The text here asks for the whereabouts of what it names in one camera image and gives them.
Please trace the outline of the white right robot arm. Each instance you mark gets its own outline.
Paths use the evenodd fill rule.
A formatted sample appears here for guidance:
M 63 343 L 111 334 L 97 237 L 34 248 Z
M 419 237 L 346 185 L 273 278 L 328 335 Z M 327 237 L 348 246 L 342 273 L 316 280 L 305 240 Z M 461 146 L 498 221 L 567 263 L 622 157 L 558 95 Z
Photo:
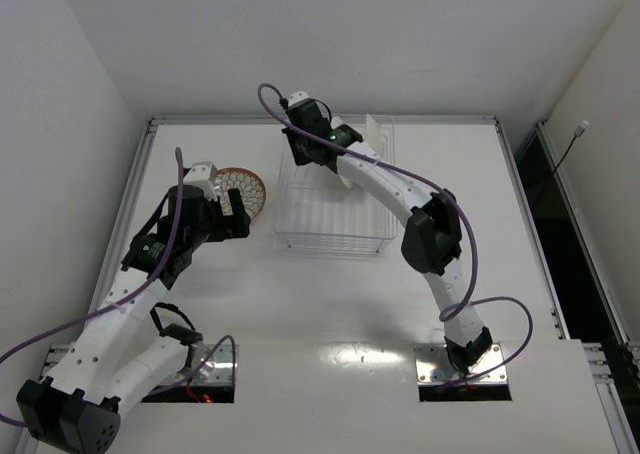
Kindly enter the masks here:
M 490 349 L 489 329 L 471 305 L 478 272 L 464 278 L 461 241 L 471 229 L 446 189 L 422 189 L 407 174 L 383 161 L 380 124 L 368 116 L 365 128 L 334 121 L 321 101 L 299 91 L 279 100 L 288 121 L 284 127 L 294 162 L 314 163 L 338 175 L 345 186 L 357 185 L 381 202 L 402 224 L 401 253 L 427 281 L 441 311 L 449 361 L 462 375 Z

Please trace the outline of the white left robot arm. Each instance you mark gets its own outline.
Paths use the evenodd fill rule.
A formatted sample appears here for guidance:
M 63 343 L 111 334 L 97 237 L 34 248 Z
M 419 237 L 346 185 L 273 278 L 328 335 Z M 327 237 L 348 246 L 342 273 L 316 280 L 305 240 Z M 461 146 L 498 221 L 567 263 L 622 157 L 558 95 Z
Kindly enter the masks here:
M 212 189 L 185 184 L 168 190 L 133 237 L 107 296 L 84 320 L 77 340 L 41 380 L 20 388 L 16 401 L 33 438 L 65 453 L 104 453 L 131 408 L 164 392 L 163 380 L 197 373 L 203 336 L 175 323 L 160 328 L 133 360 L 121 360 L 199 247 L 249 235 L 240 191 L 232 188 L 227 197 L 229 213 Z

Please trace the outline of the sunburst pattern plate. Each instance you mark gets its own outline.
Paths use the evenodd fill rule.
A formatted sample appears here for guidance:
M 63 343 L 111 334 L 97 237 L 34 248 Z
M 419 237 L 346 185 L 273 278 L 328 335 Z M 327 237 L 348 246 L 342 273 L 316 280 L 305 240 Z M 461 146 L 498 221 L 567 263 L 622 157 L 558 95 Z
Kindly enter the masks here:
M 358 134 L 360 134 L 364 141 L 367 140 L 366 130 L 362 125 L 353 125 L 351 123 L 347 123 L 340 116 L 333 117 L 332 120 L 330 121 L 330 124 L 332 128 L 337 128 L 341 125 L 346 125 L 347 127 L 352 128 Z M 354 183 L 347 177 L 340 175 L 340 180 L 347 189 L 351 189 L 354 186 Z

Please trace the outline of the large flower pattern plate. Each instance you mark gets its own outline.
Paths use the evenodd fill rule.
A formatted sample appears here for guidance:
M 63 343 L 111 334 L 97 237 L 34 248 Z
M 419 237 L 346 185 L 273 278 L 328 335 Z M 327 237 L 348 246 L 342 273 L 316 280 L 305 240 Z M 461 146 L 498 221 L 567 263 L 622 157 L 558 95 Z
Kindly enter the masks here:
M 376 119 L 367 114 L 365 116 L 365 137 L 366 142 L 373 150 L 375 157 L 381 161 L 385 160 L 386 141 L 383 129 Z

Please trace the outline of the small flower pattern plate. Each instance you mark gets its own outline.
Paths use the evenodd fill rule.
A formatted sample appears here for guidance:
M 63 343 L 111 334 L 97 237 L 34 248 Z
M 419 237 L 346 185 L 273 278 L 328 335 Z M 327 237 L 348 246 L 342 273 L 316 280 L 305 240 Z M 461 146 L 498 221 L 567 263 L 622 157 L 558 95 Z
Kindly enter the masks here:
M 267 191 L 262 179 L 254 172 L 240 168 L 228 167 L 217 171 L 214 186 L 224 215 L 232 214 L 228 191 L 238 189 L 244 210 L 251 220 L 262 211 L 267 198 Z

